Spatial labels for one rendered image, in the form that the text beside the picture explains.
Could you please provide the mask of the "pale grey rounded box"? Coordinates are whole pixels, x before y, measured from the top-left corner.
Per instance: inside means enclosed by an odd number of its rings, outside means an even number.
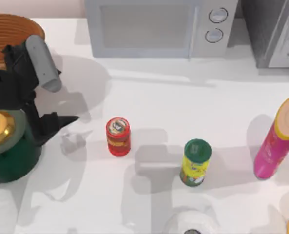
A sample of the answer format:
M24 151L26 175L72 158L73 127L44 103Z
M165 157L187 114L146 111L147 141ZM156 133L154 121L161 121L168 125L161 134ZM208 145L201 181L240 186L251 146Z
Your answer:
M58 92L62 88L59 77L61 71L56 68L45 41L38 35L31 35L26 40L25 47L40 86L49 92Z

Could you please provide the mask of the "brown wooden basket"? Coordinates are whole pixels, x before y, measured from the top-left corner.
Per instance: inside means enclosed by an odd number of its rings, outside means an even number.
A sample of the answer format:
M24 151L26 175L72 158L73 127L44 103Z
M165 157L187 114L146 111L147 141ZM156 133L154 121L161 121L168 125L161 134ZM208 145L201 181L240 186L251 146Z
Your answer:
M12 14L0 13L0 69L5 69L2 50L6 45L17 45L30 35L45 38L43 28L33 20Z

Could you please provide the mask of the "green and gold trophy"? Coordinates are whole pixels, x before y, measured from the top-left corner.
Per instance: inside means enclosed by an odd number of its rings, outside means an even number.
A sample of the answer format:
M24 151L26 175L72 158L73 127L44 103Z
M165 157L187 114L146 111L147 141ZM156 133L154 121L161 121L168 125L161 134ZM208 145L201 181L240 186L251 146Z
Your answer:
M27 175L38 163L41 151L24 111L0 110L0 184Z

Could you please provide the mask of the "red can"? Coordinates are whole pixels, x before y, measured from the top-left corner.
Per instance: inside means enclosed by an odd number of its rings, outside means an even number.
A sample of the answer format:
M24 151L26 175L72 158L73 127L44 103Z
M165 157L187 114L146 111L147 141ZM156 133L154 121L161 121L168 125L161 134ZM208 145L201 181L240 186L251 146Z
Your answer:
M123 117L114 117L106 124L108 149L116 157L127 155L131 149L131 128Z

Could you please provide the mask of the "pale microwave oven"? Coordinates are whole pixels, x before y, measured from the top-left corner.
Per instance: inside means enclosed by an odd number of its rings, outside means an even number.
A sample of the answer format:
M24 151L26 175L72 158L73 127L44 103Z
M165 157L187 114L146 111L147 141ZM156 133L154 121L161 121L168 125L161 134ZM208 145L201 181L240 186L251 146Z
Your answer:
M84 0L93 56L96 58L188 58L194 9L198 7L193 58L224 55L238 0ZM219 24L212 9L227 9ZM205 33L223 31L217 43Z

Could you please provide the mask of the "green and yellow can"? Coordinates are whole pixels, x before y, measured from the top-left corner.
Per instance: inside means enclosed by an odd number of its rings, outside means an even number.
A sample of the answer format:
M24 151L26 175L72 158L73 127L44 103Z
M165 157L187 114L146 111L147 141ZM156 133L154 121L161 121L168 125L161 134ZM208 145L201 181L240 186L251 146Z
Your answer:
M202 139L191 139L184 147L180 179L189 186L196 187L204 181L212 155L212 148Z

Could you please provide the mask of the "white bottle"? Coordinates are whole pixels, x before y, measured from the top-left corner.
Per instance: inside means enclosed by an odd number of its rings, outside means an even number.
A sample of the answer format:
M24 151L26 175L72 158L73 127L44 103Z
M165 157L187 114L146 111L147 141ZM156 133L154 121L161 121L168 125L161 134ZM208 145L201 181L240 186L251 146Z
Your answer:
M188 210L174 214L165 224L163 234L218 234L217 223L207 214Z

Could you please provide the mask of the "microwave knob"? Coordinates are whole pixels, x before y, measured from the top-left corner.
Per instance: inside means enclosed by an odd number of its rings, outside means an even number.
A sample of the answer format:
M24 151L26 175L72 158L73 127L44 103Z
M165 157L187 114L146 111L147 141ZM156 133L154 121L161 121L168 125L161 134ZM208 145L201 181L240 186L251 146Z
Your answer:
M205 33L205 40L208 43L217 43L221 41L223 37L224 37L223 31L218 28L214 28Z
M219 24L224 22L229 16L227 9L220 7L217 9L212 9L209 12L209 20L212 23Z

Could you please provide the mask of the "pink and yellow tube can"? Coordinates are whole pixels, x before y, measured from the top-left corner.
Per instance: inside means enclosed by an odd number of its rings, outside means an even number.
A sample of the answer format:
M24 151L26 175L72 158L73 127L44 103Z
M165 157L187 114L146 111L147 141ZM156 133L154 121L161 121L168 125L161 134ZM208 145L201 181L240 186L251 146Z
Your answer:
M289 98L278 109L274 121L254 160L258 179L271 178L289 152Z

